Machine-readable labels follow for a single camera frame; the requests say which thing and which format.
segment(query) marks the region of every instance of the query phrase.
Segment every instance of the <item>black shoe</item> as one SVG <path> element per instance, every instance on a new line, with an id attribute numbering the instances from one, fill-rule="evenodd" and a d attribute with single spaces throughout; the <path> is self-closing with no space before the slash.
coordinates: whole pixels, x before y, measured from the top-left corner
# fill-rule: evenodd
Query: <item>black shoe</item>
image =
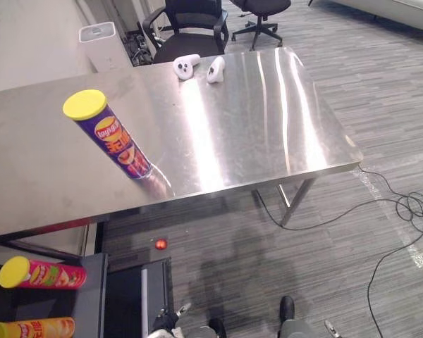
<path id="1" fill-rule="evenodd" d="M 295 302 L 290 296 L 282 297 L 279 316 L 281 318 L 281 323 L 288 319 L 295 319 Z"/>
<path id="2" fill-rule="evenodd" d="M 219 318 L 212 318 L 209 321 L 209 326 L 216 332 L 218 338 L 227 338 L 226 328 L 223 321 Z"/>

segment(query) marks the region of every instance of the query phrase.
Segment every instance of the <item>black office chair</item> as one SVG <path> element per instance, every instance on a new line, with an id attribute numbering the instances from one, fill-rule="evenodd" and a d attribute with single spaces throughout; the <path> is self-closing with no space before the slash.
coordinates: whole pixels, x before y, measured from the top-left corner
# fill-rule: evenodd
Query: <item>black office chair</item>
<path id="1" fill-rule="evenodd" d="M 157 49 L 154 63 L 169 62 L 188 54 L 213 56 L 224 54 L 228 41 L 227 11 L 221 7 L 221 0 L 166 0 L 166 6 L 158 8 L 142 23 L 142 29 Z M 161 46 L 151 31 L 151 24 L 163 12 L 168 16 L 174 30 Z M 213 35 L 180 33 L 182 28 L 206 28 Z"/>
<path id="2" fill-rule="evenodd" d="M 238 34 L 255 32 L 252 47 L 250 49 L 253 51 L 260 33 L 265 33 L 279 40 L 278 46 L 282 47 L 282 38 L 276 34 L 277 23 L 262 23 L 262 20 L 267 21 L 270 15 L 286 10 L 291 5 L 290 0 L 231 0 L 231 2 L 237 7 L 240 7 L 242 11 L 251 12 L 257 16 L 257 24 L 249 21 L 246 24 L 246 28 L 232 34 L 232 41 L 236 40 L 235 36 Z"/>

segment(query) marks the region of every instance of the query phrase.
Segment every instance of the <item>lay's stax can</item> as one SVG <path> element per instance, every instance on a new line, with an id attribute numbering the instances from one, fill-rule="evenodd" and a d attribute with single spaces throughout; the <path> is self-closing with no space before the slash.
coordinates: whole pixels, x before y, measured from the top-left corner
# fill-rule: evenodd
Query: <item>lay's stax can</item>
<path id="1" fill-rule="evenodd" d="M 129 177 L 141 178 L 150 173 L 152 165 L 108 107 L 104 93 L 96 89 L 77 92 L 64 102 L 63 112 Z"/>

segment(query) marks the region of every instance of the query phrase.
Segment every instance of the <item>red light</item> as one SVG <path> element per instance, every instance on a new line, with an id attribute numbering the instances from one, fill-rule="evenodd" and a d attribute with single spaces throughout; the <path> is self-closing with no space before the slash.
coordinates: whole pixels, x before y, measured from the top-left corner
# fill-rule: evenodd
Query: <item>red light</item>
<path id="1" fill-rule="evenodd" d="M 168 241 L 166 241 L 165 239 L 163 239 L 163 238 L 161 238 L 161 239 L 158 239 L 156 242 L 155 242 L 155 248 L 156 249 L 158 249 L 158 250 L 164 250 L 164 249 L 166 249 L 168 247 Z"/>

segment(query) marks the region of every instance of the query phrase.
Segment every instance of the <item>power cord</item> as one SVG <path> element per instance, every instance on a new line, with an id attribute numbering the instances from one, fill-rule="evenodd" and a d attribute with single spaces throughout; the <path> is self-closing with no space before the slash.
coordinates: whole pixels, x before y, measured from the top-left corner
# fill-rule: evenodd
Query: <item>power cord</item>
<path id="1" fill-rule="evenodd" d="M 405 220 L 407 222 L 409 222 L 411 224 L 411 226 L 414 227 L 414 229 L 416 231 L 418 231 L 420 233 L 420 235 L 414 239 L 413 241 L 411 241 L 410 243 L 400 246 L 399 248 L 396 248 L 394 250 L 389 251 L 388 253 L 384 254 L 381 259 L 379 259 L 379 261 L 376 264 L 376 267 L 374 268 L 372 277 L 368 283 L 368 287 L 367 287 L 367 300 L 368 300 L 368 307 L 369 307 L 369 312 L 372 315 L 374 324 L 376 325 L 376 329 L 378 330 L 379 336 L 381 338 L 384 338 L 384 336 L 382 335 L 382 331 L 381 328 L 379 327 L 379 324 L 376 320 L 376 317 L 373 313 L 373 309 L 372 309 L 372 303 L 370 301 L 370 289 L 372 287 L 373 281 L 374 281 L 374 276 L 376 275 L 376 272 L 379 269 L 379 266 L 381 265 L 382 261 L 393 255 L 394 253 L 406 249 L 409 246 L 417 243 L 421 238 L 423 238 L 423 229 L 419 228 L 417 226 L 417 220 L 421 220 L 423 222 L 423 194 L 420 194 L 418 192 L 411 192 L 409 194 L 401 194 L 399 192 L 396 192 L 395 190 L 392 189 L 392 187 L 390 186 L 390 184 L 388 183 L 388 180 L 385 178 L 385 176 L 383 176 L 382 174 L 379 173 L 375 173 L 372 171 L 368 171 L 368 170 L 364 170 L 362 169 L 362 167 L 360 167 L 360 165 L 358 165 L 358 168 L 360 171 L 362 171 L 363 173 L 366 173 L 368 175 L 377 175 L 379 177 L 381 177 L 385 183 L 387 184 L 388 189 L 396 196 L 398 196 L 397 200 L 394 199 L 373 199 L 371 201 L 366 201 L 363 203 L 360 203 L 356 206 L 353 206 L 351 209 L 345 211 L 344 213 L 338 215 L 337 217 L 331 219 L 331 220 L 327 220 L 326 222 L 322 222 L 316 225 L 312 225 L 309 227 L 301 227 L 301 228 L 289 228 L 289 227 L 284 227 L 282 226 L 282 224 L 280 224 L 279 222 L 277 222 L 273 215 L 269 212 L 268 208 L 266 207 L 266 204 L 262 198 L 262 196 L 260 195 L 259 191 L 257 190 L 257 196 L 259 197 L 260 201 L 262 202 L 262 205 L 266 211 L 266 213 L 268 214 L 269 218 L 271 218 L 271 220 L 273 221 L 274 224 L 276 224 L 278 227 L 280 227 L 283 230 L 289 230 L 289 231 L 303 231 L 303 230 L 310 230 L 310 229 L 314 229 L 316 227 L 321 227 L 323 225 L 332 223 L 340 218 L 342 218 L 343 216 L 349 214 L 351 211 L 361 207 L 361 206 L 366 206 L 367 204 L 371 204 L 371 203 L 375 203 L 375 202 L 380 202 L 380 201 L 385 201 L 385 202 L 392 202 L 395 204 L 396 206 L 396 214 L 398 215 L 399 218 L 401 218 L 402 220 Z"/>

